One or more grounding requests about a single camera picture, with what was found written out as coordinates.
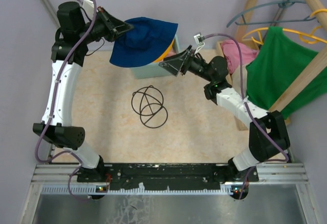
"blue hat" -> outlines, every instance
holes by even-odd
[[[114,43],[110,63],[118,67],[141,67],[157,60],[171,47],[178,27],[176,23],[146,17],[125,22],[134,29]]]

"pink cloth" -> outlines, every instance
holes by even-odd
[[[244,64],[251,63],[258,55],[259,51],[250,49],[246,45],[239,43],[242,52],[242,61]],[[230,74],[233,74],[235,70],[240,66],[240,55],[239,50],[234,41],[227,39],[221,44],[224,56],[227,59],[228,71]]]

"green shirt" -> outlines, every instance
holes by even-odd
[[[257,58],[246,67],[249,100],[268,110],[317,54],[286,37],[283,28],[270,27]],[[283,117],[325,92],[326,68],[281,111]]]

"clothes hanger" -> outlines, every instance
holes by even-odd
[[[312,17],[312,16],[314,16],[314,15],[316,15],[317,13],[320,13],[320,12],[327,12],[327,9],[319,9],[319,10],[316,10],[316,11],[314,11],[314,12],[312,12],[312,13],[310,14],[310,17]],[[321,29],[321,28],[322,28],[321,25],[315,27],[315,28],[312,30],[312,32],[310,33],[310,36],[313,36],[313,34],[315,33],[315,31],[316,31],[317,29]],[[307,43],[307,44],[315,44],[315,43],[318,43],[318,42],[319,42],[318,40],[310,41],[310,40],[304,39],[302,34],[299,35],[299,38],[300,38],[300,40],[301,40],[302,42]]]
[[[258,22],[246,22],[244,14],[249,12],[249,11],[253,11],[255,9],[261,8],[261,7],[265,7],[265,6],[271,6],[271,5],[278,5],[279,8],[288,8],[291,7],[292,5],[299,3],[299,4],[306,4],[305,1],[292,1],[292,0],[286,0],[286,1],[273,1],[273,2],[269,2],[269,3],[265,3],[262,5],[258,5],[258,6],[254,6],[252,8],[249,8],[245,11],[242,11],[241,13],[237,14],[236,16],[234,16],[229,23],[227,24],[226,27],[229,27],[233,22],[235,22],[236,25],[253,25],[253,24],[268,24],[268,23],[281,23],[281,22],[297,22],[297,21],[311,21],[316,19],[316,17],[311,17],[311,16],[307,16],[303,19],[292,19],[292,20],[277,20],[277,21],[258,21]],[[243,22],[237,22],[236,20],[241,17]]]
[[[261,36],[261,32],[260,32],[260,31],[262,31],[262,30],[268,30],[268,29],[269,29],[268,27],[254,29],[254,30],[248,32],[246,35],[244,35],[244,36],[242,37],[242,39],[244,39],[246,36],[248,36],[248,35],[250,35],[250,34],[252,34],[252,33],[257,32],[257,33],[258,33],[258,36],[259,36],[259,41],[256,40],[253,36],[251,37],[251,39],[252,39],[253,42],[255,42],[255,43],[257,43],[257,44],[260,44],[260,45],[263,45],[264,42],[263,42],[263,39],[262,39],[262,36]],[[298,34],[299,36],[306,36],[306,37],[308,37],[308,38],[315,39],[315,41],[308,41],[308,42],[307,42],[308,44],[315,44],[315,43],[318,43],[318,42],[323,42],[323,43],[327,44],[327,41],[326,41],[326,40],[321,39],[321,38],[319,38],[319,37],[316,37],[316,36],[314,36],[314,35],[312,35],[312,34],[306,34],[306,33],[303,33],[303,32],[297,31],[297,30],[286,29],[286,28],[283,28],[283,31],[285,31],[285,32],[290,32],[290,33],[294,33],[294,34]]]

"wooden pole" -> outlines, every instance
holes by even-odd
[[[320,0],[305,0],[312,11],[324,9]],[[319,23],[327,31],[327,13],[316,14]],[[327,67],[327,46],[309,63],[293,83],[284,91],[278,100],[269,109],[270,111],[283,110],[310,82]]]
[[[247,10],[249,8],[252,8],[252,7],[256,6],[257,1],[258,0],[247,0],[247,2],[245,4],[245,7],[244,7],[244,10]],[[244,14],[244,18],[245,18],[246,22],[251,21],[252,14],[253,14],[253,11],[249,11],[249,12]],[[246,33],[247,27],[248,27],[247,25],[238,26],[238,28],[236,30],[236,34],[235,34],[235,39],[238,42],[241,42],[242,37]]]

